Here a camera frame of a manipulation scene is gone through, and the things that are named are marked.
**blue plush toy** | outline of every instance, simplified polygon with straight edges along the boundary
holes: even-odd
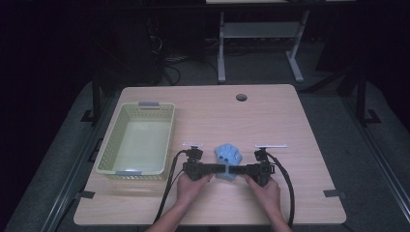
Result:
[[[230,143],[223,144],[215,149],[218,164],[225,164],[226,169],[224,173],[217,173],[216,177],[232,182],[235,180],[235,174],[229,174],[229,166],[237,166],[242,161],[242,155],[238,148]]]

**dark wall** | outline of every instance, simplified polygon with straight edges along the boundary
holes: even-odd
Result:
[[[318,70],[362,70],[410,131],[410,3],[382,1],[336,12]]]
[[[89,80],[76,35],[82,24],[67,4],[8,1],[1,8],[0,230]]]

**light wood table surface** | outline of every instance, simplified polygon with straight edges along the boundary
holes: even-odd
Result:
[[[237,101],[238,94],[248,96]],[[338,197],[325,197],[323,190],[335,189],[317,146],[307,116],[291,85],[217,85],[126,88],[122,102],[174,102],[175,130],[171,158],[187,149],[183,142],[203,143],[202,162],[216,163],[215,148],[231,143],[243,156],[241,165],[257,163],[255,144],[287,144],[267,151],[287,169],[295,191],[295,224],[343,223],[346,215]],[[112,130],[114,118],[107,132]],[[152,224],[161,203],[166,181],[113,181],[90,174],[86,191],[92,199],[81,198],[74,222],[81,225]],[[175,173],[187,158],[179,157]],[[276,168],[273,178],[281,188],[281,209],[290,211],[287,184]],[[168,195],[164,212],[175,202],[176,185]],[[214,178],[203,189],[183,225],[259,225],[269,221],[256,203],[244,178],[234,182]]]

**yellow plastic basket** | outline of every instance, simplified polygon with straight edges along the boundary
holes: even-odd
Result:
[[[123,103],[105,136],[97,172],[120,180],[166,179],[174,114],[170,102]]]

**hand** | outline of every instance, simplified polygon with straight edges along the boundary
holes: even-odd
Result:
[[[245,175],[245,180],[256,196],[259,205],[268,215],[280,213],[280,187],[272,177],[269,178],[265,187],[259,186],[248,175]]]
[[[197,181],[192,181],[186,173],[183,173],[178,179],[177,202],[175,204],[188,207],[195,200],[202,187],[210,182],[213,176],[214,174],[211,174]]]
[[[272,227],[275,231],[291,231],[286,221],[283,218],[280,210],[280,187],[278,183],[270,177],[268,184],[261,187],[254,180],[245,175],[245,180],[247,181],[250,189],[252,189],[253,194],[256,196],[256,200],[262,209],[265,211]]]

